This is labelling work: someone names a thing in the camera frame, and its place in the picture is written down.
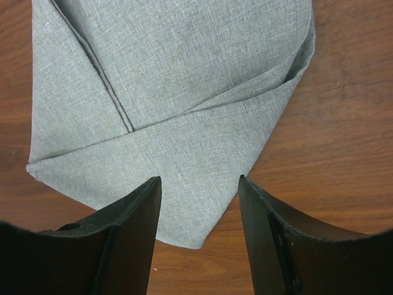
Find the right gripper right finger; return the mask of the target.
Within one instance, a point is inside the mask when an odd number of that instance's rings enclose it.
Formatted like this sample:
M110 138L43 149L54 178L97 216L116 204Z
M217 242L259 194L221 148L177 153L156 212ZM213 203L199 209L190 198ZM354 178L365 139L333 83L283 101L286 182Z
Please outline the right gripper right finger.
M391 294L392 231L320 221L245 176L238 183L255 294Z

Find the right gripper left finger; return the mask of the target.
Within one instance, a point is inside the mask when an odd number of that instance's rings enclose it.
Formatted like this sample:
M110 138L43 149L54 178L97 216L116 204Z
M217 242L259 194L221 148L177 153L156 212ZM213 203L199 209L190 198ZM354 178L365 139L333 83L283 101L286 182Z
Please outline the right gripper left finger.
M1 223L2 294L145 294L161 179L57 230Z

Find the grey cloth napkin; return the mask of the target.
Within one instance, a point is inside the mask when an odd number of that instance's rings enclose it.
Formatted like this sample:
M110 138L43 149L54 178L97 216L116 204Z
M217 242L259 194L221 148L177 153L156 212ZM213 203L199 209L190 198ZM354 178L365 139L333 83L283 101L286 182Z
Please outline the grey cloth napkin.
M160 176L201 248L315 50L311 1L33 1L27 172L96 210Z

